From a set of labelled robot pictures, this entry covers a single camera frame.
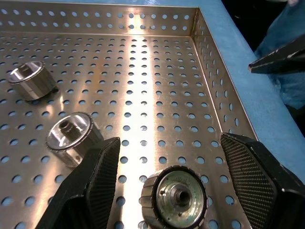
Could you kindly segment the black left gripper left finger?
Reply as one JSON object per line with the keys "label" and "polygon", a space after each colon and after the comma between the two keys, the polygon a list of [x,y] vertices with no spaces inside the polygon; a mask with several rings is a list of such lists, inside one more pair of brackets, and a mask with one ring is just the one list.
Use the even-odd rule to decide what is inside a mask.
{"label": "black left gripper left finger", "polygon": [[121,142],[103,140],[63,180],[35,229],[106,229]]}

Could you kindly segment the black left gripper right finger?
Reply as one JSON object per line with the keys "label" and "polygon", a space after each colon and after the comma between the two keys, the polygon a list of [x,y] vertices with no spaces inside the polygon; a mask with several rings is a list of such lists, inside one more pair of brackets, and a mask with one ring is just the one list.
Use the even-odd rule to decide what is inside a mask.
{"label": "black left gripper right finger", "polygon": [[252,229],[305,229],[305,184],[259,141],[223,133],[235,193]]}

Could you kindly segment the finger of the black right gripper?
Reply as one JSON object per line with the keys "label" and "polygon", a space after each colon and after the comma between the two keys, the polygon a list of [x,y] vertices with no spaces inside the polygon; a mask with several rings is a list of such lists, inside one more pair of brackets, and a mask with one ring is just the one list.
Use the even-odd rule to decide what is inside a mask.
{"label": "finger of the black right gripper", "polygon": [[250,63],[248,70],[259,74],[305,72],[305,40],[294,40]]}

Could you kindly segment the metal roller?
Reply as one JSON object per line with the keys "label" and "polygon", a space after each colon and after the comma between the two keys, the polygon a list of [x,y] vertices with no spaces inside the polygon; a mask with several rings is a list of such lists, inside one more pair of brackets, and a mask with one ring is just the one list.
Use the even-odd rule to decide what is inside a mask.
{"label": "metal roller", "polygon": [[179,165],[149,176],[139,202],[143,220],[151,229],[199,229],[208,208],[200,177]]}
{"label": "metal roller", "polygon": [[76,168],[90,149],[100,145],[103,136],[92,116],[85,112],[71,113],[48,131],[46,147],[67,167]]}
{"label": "metal roller", "polygon": [[8,82],[26,101],[40,99],[56,87],[56,81],[43,61],[19,65],[9,74]]}

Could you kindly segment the perforated steel tray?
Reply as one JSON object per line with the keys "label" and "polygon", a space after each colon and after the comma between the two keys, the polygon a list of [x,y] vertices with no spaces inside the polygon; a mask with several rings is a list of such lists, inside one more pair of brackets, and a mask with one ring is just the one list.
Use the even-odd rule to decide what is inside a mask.
{"label": "perforated steel tray", "polygon": [[[56,87],[26,101],[8,77],[31,61]],[[0,229],[35,229],[71,172],[46,135],[77,111],[121,139],[107,229],[145,228],[142,187],[173,165],[204,184],[203,228],[251,229],[220,136],[255,133],[199,8],[0,0]]]}

